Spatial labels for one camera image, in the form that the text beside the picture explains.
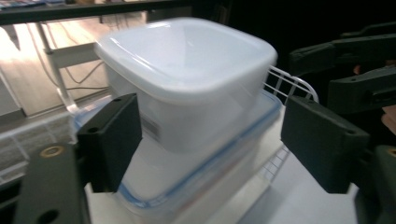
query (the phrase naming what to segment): screw hole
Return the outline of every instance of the screw hole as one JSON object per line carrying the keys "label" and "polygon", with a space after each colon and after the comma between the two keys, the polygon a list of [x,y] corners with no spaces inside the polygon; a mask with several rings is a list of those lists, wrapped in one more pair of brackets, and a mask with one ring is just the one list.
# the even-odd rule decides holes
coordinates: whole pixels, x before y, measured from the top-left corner
{"label": "screw hole", "polygon": [[99,131],[98,128],[90,128],[90,129],[88,130],[88,133],[96,133],[97,131]]}
{"label": "screw hole", "polygon": [[54,156],[60,155],[62,152],[64,152],[64,148],[57,146],[57,147],[47,147],[46,149],[42,150],[40,152],[40,156],[44,158],[50,158]]}
{"label": "screw hole", "polygon": [[59,212],[57,210],[49,210],[38,218],[37,224],[50,224],[58,217],[58,215]]}

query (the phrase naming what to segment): stacked containers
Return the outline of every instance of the stacked containers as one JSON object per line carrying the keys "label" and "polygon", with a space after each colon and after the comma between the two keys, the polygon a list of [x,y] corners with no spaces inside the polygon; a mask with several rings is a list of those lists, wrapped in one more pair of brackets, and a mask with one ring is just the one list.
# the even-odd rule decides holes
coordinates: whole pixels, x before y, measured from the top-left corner
{"label": "stacked containers", "polygon": [[[193,212],[204,218],[254,174],[259,140],[281,105],[261,91],[272,46],[179,18],[105,35],[95,51],[113,96],[138,97],[144,138],[117,194],[136,221],[169,223],[212,190],[214,201]],[[220,181],[226,188],[212,188]]]}
{"label": "stacked containers", "polygon": [[114,95],[136,92],[144,130],[166,150],[219,148],[241,132],[276,51],[201,19],[158,21],[97,41]]}

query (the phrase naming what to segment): wire basket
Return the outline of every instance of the wire basket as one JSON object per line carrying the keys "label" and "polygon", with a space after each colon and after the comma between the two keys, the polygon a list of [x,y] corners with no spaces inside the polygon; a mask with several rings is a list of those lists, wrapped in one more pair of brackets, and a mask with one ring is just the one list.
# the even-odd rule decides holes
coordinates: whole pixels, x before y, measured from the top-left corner
{"label": "wire basket", "polygon": [[[263,82],[262,87],[278,97],[283,105],[286,104],[288,98],[292,95],[311,99],[317,103],[319,101],[317,93],[307,82],[298,77],[293,77],[291,74],[273,66],[270,67],[268,78]],[[279,151],[265,163],[261,170],[261,174],[267,180],[272,181],[289,154],[290,151],[286,146],[282,146]]]}

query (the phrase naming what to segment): floor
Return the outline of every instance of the floor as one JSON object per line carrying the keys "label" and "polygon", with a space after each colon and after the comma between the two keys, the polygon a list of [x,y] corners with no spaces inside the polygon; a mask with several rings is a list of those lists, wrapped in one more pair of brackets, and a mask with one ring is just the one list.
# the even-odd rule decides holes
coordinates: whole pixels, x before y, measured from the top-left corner
{"label": "floor", "polygon": [[[94,42],[108,32],[144,23],[142,13],[51,21],[43,27],[52,49]],[[43,41],[34,23],[15,24],[18,40],[0,30],[0,73],[28,117],[63,106],[57,92]],[[106,90],[106,75],[101,61],[74,65],[60,70],[73,99],[79,100]]]}
{"label": "floor", "polygon": [[[145,22],[145,13],[139,12],[105,16],[101,20],[94,17],[51,21],[44,24],[44,30],[50,47],[58,49],[91,43],[108,32]],[[58,94],[35,24],[15,24],[13,30],[15,34],[0,28],[0,80],[25,117],[0,122],[0,185],[22,176],[31,154],[39,147],[75,141],[71,114]],[[108,95],[101,61],[67,67],[61,73],[78,107]],[[0,97],[1,100],[6,96],[2,93]]]}

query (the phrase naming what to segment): cable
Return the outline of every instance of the cable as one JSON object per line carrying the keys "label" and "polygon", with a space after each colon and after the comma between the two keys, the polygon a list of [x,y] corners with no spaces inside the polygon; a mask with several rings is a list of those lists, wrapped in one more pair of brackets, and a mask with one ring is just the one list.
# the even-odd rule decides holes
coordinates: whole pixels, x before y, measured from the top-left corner
{"label": "cable", "polygon": [[117,30],[119,30],[120,29],[119,15],[115,14],[114,16],[116,17]]}
{"label": "cable", "polygon": [[76,81],[75,79],[73,79],[72,76],[70,76],[70,77],[71,77],[71,78],[73,79],[73,81],[76,82],[77,84],[81,84],[81,83],[83,83],[85,80],[87,80],[87,78],[89,78],[89,77],[93,74],[93,72],[96,71],[96,69],[98,69],[98,67],[99,67],[100,65],[102,65],[102,64],[104,64],[104,63],[103,63],[103,62],[99,62],[99,64],[97,64],[97,65],[91,70],[91,72],[90,72],[87,76],[85,76],[81,81]]}
{"label": "cable", "polygon": [[[71,41],[73,41],[75,44],[77,44],[77,42],[76,42],[73,38],[71,38],[70,34],[67,32],[67,30],[66,30],[65,27],[62,25],[62,23],[59,22],[59,21],[58,21],[58,23],[61,25],[61,27],[63,27],[64,32],[66,33],[67,37],[68,37]],[[50,38],[51,38],[51,41],[52,41],[53,46],[55,46],[55,48],[58,48],[58,46],[57,46],[57,44],[56,44],[56,42],[55,42],[55,38],[53,37],[52,31],[51,31],[50,26],[49,26],[48,24],[47,24],[47,28],[48,28],[48,30],[49,30],[49,36],[50,36]],[[64,68],[64,70],[66,71],[67,75],[69,75],[69,77],[73,80],[73,82],[75,82],[76,84],[81,84],[81,83],[83,83],[85,80],[87,80],[88,77],[90,77],[90,76],[93,74],[93,72],[94,72],[101,64],[103,64],[103,62],[100,62],[99,64],[97,64],[97,65],[91,70],[91,72],[90,72],[87,76],[85,76],[81,81],[77,81],[77,80],[73,77],[73,75],[70,73],[70,70],[69,70],[67,67]]]}
{"label": "cable", "polygon": [[44,65],[44,61],[43,58],[41,57],[41,54],[38,52],[38,47],[37,47],[37,43],[35,42],[35,38],[33,36],[32,30],[30,29],[30,26],[28,23],[26,23],[26,27],[27,30],[29,31],[30,36],[32,37],[33,40],[33,46],[35,47],[35,54],[38,56],[38,60],[41,63],[41,66],[44,69],[44,73],[47,75],[47,77],[49,78],[50,82],[52,82],[53,85],[55,85],[56,87],[59,87],[58,84],[52,79],[52,77],[50,76],[49,71],[47,70],[47,67]]}
{"label": "cable", "polygon": [[117,24],[115,24],[115,23],[112,24],[113,21],[112,21],[112,19],[110,19],[110,17],[112,17],[112,15],[104,16],[103,19],[104,19],[104,23],[107,25],[107,27],[110,28],[110,30],[113,30],[113,27],[117,26]]}
{"label": "cable", "polygon": [[125,21],[125,24],[126,24],[126,28],[129,28],[128,16],[127,16],[126,13],[124,13],[123,15],[124,15],[124,21]]}
{"label": "cable", "polygon": [[[29,26],[28,23],[26,23],[26,27],[27,27],[27,29],[28,29],[28,31],[29,31],[30,36],[32,37],[33,46],[35,47],[35,54],[37,55],[38,60],[40,61],[40,64],[41,64],[41,66],[42,66],[43,69],[44,69],[44,73],[46,74],[46,76],[48,77],[48,79],[50,80],[50,82],[51,82],[54,86],[56,86],[56,87],[59,88],[58,84],[57,84],[57,83],[52,79],[52,77],[50,76],[50,73],[49,73],[49,71],[47,70],[47,66],[44,64],[44,60],[43,60],[43,58],[41,57],[41,54],[40,54],[39,51],[38,51],[37,43],[35,42],[35,38],[34,38],[34,36],[33,36],[33,32],[32,32],[32,30],[31,30],[31,28],[30,28],[30,26]],[[91,72],[90,72],[86,77],[83,78],[83,79],[84,79],[83,81],[85,81],[85,79],[88,78],[88,76],[90,76],[90,75],[99,67],[99,65],[101,65],[102,63],[103,63],[103,62],[97,64],[97,65],[91,70]],[[69,90],[69,91],[72,91],[72,90],[103,90],[103,89],[106,89],[106,88],[107,88],[107,87],[97,87],[97,88],[95,88],[95,87],[75,87],[75,88],[67,88],[67,90]]]}
{"label": "cable", "polygon": [[64,24],[61,23],[60,21],[58,21],[58,23],[59,23],[59,24],[61,25],[61,27],[64,29],[64,32],[66,33],[67,38],[69,38],[69,40],[71,40],[71,41],[73,41],[75,44],[77,44],[78,42],[70,36],[69,32],[67,32],[66,28],[64,27]]}

